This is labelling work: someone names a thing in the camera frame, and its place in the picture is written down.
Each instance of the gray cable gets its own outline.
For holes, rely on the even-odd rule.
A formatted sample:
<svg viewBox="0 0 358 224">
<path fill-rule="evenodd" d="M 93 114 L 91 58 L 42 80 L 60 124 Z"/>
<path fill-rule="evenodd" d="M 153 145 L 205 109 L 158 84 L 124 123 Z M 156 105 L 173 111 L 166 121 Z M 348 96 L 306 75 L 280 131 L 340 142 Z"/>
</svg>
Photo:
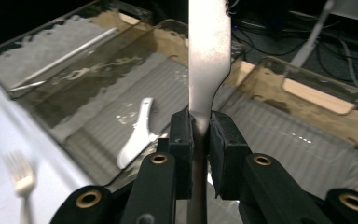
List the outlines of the gray cable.
<svg viewBox="0 0 358 224">
<path fill-rule="evenodd" d="M 344 47 L 345 54 L 347 55 L 348 68 L 350 69 L 351 79 L 353 80 L 354 85 L 358 88 L 358 81 L 357 81 L 356 75 L 354 73 L 353 60 L 351 58 L 351 52 L 348 49 L 348 45 L 343 40 L 339 39 L 339 42 L 341 42 L 342 46 Z"/>
</svg>

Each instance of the white table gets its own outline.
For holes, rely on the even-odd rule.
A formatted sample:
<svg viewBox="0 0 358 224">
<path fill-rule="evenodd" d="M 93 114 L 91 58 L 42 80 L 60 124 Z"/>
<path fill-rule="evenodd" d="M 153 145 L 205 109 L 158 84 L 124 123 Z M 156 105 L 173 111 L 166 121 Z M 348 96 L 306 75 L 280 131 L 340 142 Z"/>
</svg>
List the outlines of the white table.
<svg viewBox="0 0 358 224">
<path fill-rule="evenodd" d="M 37 185 L 31 194 L 34 223 L 49 223 L 69 196 L 90 180 L 34 120 L 0 89 L 0 223 L 19 223 L 21 200 L 2 156 L 20 149 L 32 163 Z"/>
</svg>

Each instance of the fork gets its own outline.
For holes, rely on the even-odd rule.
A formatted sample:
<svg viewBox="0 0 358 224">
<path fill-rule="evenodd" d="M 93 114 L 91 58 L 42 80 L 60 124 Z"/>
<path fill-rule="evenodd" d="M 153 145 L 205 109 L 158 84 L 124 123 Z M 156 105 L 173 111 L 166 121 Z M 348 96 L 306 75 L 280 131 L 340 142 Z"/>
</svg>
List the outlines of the fork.
<svg viewBox="0 0 358 224">
<path fill-rule="evenodd" d="M 32 166 L 20 150 L 7 153 L 4 161 L 14 181 L 16 194 L 22 198 L 21 224 L 31 224 L 29 196 L 36 185 L 36 176 Z"/>
</svg>

